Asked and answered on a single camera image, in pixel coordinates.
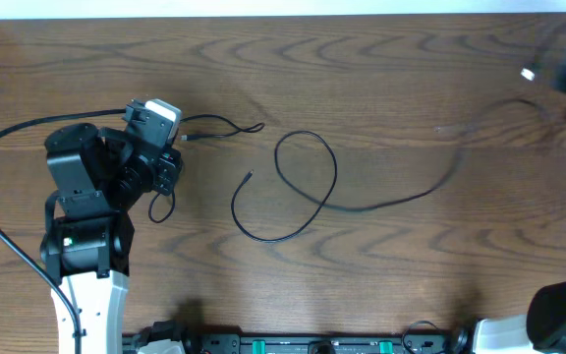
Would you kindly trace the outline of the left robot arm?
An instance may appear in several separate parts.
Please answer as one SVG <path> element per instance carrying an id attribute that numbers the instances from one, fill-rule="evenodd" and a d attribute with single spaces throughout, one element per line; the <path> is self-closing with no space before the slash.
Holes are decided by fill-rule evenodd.
<path id="1" fill-rule="evenodd" d="M 124 130 L 66 126 L 45 141 L 57 186 L 45 203 L 41 258 L 56 282 L 58 350 L 119 353 L 135 227 L 128 211 L 145 193 L 175 195 L 183 168 L 173 149 L 182 112 L 134 101 Z"/>

